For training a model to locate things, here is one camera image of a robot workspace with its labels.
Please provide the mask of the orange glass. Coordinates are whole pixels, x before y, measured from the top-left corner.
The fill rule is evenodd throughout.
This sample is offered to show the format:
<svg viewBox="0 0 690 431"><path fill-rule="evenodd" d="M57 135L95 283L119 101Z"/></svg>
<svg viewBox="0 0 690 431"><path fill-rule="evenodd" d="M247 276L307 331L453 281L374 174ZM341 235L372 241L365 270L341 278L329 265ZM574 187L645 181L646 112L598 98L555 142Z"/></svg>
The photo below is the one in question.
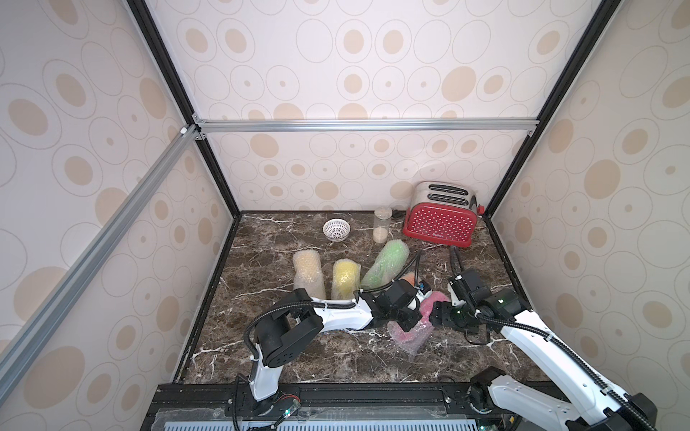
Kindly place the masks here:
<svg viewBox="0 0 690 431"><path fill-rule="evenodd" d="M413 272L408 272L402 277L402 279L409 282L412 286L417 285L417 282L415 281L415 274Z"/></svg>

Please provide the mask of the clear bubble wrap sheet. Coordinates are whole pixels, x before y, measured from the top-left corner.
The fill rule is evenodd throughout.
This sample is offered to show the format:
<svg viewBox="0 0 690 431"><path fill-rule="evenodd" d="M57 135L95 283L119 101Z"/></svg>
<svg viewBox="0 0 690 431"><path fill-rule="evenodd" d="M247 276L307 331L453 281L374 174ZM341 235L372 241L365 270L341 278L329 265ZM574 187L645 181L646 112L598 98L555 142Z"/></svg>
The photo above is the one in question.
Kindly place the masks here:
<svg viewBox="0 0 690 431"><path fill-rule="evenodd" d="M429 326L421 325L418 321L409 332L404 332L398 323L390 321L387 324L387 330L398 348L410 355L416 355L426 340L429 339L431 333L434 332L434 327L432 324Z"/></svg>

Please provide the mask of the pink plastic wine glass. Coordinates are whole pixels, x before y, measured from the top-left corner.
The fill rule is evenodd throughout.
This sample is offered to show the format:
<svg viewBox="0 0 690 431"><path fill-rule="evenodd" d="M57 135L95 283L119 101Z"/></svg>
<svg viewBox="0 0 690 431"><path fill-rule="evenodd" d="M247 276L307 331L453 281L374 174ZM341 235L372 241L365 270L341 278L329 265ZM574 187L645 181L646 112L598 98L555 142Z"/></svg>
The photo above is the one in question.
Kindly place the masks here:
<svg viewBox="0 0 690 431"><path fill-rule="evenodd" d="M440 291L432 291L428 298L420 303L420 318L419 323L424 326L431 325L429 323L429 316L431 315L436 302L449 302L450 299Z"/></svg>

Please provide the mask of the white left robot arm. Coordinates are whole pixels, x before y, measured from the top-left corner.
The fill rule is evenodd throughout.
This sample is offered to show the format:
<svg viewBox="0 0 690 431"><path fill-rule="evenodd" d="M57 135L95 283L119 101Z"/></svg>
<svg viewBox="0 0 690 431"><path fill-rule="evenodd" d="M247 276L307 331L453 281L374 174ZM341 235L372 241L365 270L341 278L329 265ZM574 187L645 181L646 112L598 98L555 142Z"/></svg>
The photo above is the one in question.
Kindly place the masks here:
<svg viewBox="0 0 690 431"><path fill-rule="evenodd" d="M251 351L249 386L253 399L273 399L283 366L297 359L314 338L335 330L369 330L397 323L408 332L422 319L422 302L431 287L405 279L355 294L352 300L321 300L300 288L256 316L244 330Z"/></svg>

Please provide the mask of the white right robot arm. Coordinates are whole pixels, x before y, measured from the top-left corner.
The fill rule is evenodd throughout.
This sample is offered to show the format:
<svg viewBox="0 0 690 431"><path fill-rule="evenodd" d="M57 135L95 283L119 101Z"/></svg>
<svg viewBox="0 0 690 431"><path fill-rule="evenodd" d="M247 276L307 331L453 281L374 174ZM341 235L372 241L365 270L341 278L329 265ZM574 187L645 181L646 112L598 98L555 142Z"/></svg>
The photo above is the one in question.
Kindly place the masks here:
<svg viewBox="0 0 690 431"><path fill-rule="evenodd" d="M628 394L598 373L526 308L513 290L492 292L473 269L449 280L452 299L435 303L429 320L436 327L474 332L481 325L519 347L551 379L559 400L489 367L470 381L472 409L488 414L511 411L545 430L652 430L658 410L644 394Z"/></svg>

